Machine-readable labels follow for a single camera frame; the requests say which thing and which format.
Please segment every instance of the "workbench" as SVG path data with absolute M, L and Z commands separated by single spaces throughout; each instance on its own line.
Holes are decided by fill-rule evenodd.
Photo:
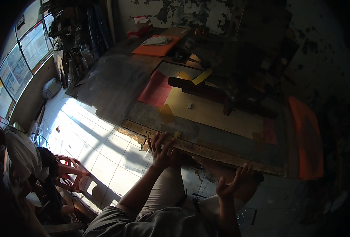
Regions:
M 155 34 L 160 34 L 165 30 L 167 29 L 154 28 L 153 31 L 149 32 L 143 38 L 125 39 L 118 43 L 116 47 L 109 50 L 106 55 L 123 54 L 132 57 L 133 54 L 131 52 L 144 42 L 144 40 Z M 222 37 L 218 35 L 212 35 L 211 37 L 215 38 L 215 43 L 210 45 L 209 49 L 214 51 L 220 50 L 223 45 Z M 179 44 L 184 43 L 186 39 L 187 36 Z M 186 64 L 175 63 L 169 57 L 158 58 L 156 60 L 159 60 L 159 63 L 153 63 L 152 68 L 149 67 L 148 73 L 152 73 L 160 63 L 177 64 L 185 68 L 201 70 L 199 65 L 191 61 Z M 71 86 L 66 91 L 66 94 L 77 98 L 79 88 L 80 86 Z M 245 162 L 250 162 L 254 165 L 254 170 L 297 178 L 297 146 L 290 109 L 285 103 L 271 97 L 266 97 L 262 101 L 262 105 L 278 114 L 274 120 L 277 145 L 263 143 L 263 151 L 256 148 L 256 142 L 258 141 L 177 116 L 175 116 L 175 122 L 164 124 L 157 107 L 139 101 L 135 103 L 118 130 L 133 137 L 143 147 L 146 145 L 145 137 L 153 137 L 157 131 L 162 133 L 168 131 L 171 135 L 174 135 L 176 131 L 181 131 L 180 138 L 176 139 L 173 146 L 185 153 L 200 155 L 230 166 L 243 166 Z M 110 119 L 105 116 L 99 117 L 110 122 Z

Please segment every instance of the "person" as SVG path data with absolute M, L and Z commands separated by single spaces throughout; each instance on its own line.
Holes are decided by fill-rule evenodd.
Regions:
M 59 166 L 54 154 L 47 148 L 36 147 L 22 132 L 9 126 L 4 130 L 0 128 L 0 149 L 3 147 L 7 149 L 12 170 L 21 183 L 18 198 L 25 198 L 31 191 L 42 193 L 41 196 L 47 195 L 50 200 L 47 212 L 55 223 L 65 223 L 62 214 L 73 213 L 74 207 L 63 206 L 56 190 Z M 36 184 L 37 181 L 42 185 L 41 188 Z
M 197 203 L 184 199 L 181 163 L 174 139 L 163 148 L 167 132 L 157 133 L 149 149 L 153 163 L 115 206 L 104 208 L 84 232 L 96 236 L 240 236 L 236 213 L 255 193 L 253 167 L 219 169 L 208 159 L 193 157 L 220 179 L 216 195 Z

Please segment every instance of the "white bag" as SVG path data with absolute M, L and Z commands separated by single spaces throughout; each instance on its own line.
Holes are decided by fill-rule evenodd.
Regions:
M 49 80 L 43 87 L 43 97 L 46 99 L 50 99 L 54 97 L 56 93 L 61 88 L 61 83 L 57 82 L 55 78 Z

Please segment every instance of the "orange plastic stool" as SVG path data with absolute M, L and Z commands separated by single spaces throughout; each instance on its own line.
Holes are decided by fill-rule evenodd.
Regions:
M 91 173 L 77 159 L 65 155 L 54 154 L 54 156 L 58 161 L 60 175 L 60 178 L 56 181 L 56 186 L 71 192 L 83 193 Z M 76 178 L 73 179 L 69 174 L 76 174 Z

